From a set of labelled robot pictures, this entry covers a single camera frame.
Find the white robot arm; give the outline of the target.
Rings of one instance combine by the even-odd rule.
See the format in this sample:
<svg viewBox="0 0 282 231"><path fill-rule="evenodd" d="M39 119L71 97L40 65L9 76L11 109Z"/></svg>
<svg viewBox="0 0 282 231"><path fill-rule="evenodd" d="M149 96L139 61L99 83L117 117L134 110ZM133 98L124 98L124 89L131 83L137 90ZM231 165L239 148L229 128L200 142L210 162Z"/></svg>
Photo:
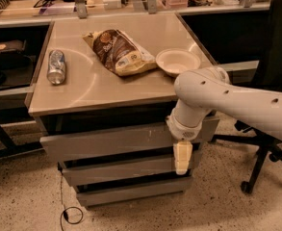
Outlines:
<svg viewBox="0 0 282 231"><path fill-rule="evenodd" d="M179 175L187 172L192 140L212 110L282 141L282 92L233 86L227 72L217 66L179 74L174 89L178 100L167 117L167 126L175 138L174 163Z"/></svg>

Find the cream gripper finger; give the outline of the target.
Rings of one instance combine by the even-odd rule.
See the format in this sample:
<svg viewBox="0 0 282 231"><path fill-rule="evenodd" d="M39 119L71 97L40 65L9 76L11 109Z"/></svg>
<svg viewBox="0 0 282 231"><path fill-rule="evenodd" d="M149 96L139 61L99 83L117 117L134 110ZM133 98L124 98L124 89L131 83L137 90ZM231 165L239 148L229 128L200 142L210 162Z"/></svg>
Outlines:
<svg viewBox="0 0 282 231"><path fill-rule="evenodd" d="M173 145L173 155L176 173L186 174L192 157L192 144L189 141L179 141Z"/></svg>

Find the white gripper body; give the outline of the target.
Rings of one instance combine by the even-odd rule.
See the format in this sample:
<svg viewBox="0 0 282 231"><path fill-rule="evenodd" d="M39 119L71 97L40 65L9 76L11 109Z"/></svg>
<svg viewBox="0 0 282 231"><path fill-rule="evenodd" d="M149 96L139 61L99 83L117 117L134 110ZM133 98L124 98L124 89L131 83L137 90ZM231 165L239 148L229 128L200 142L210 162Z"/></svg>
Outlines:
<svg viewBox="0 0 282 231"><path fill-rule="evenodd" d="M202 124L198 124L196 127L184 126L172 115L166 118L166 123L170 134L178 141L194 140L202 128Z"/></svg>

